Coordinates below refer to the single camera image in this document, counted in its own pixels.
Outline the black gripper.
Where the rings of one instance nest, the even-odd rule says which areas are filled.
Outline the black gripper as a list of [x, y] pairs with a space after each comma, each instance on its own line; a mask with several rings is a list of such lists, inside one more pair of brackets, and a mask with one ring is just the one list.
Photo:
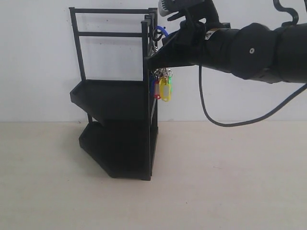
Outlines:
[[163, 46], [145, 58], [149, 70], [201, 66], [209, 69], [232, 69], [232, 46], [238, 29], [225, 23], [194, 24], [183, 21], [180, 28], [162, 39]]

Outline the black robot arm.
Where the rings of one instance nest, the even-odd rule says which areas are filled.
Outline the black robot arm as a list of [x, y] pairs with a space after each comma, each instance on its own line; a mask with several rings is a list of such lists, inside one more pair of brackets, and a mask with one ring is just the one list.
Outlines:
[[307, 26], [271, 30], [260, 23], [240, 29], [182, 23], [146, 62], [149, 69], [201, 66], [244, 80], [306, 83]]

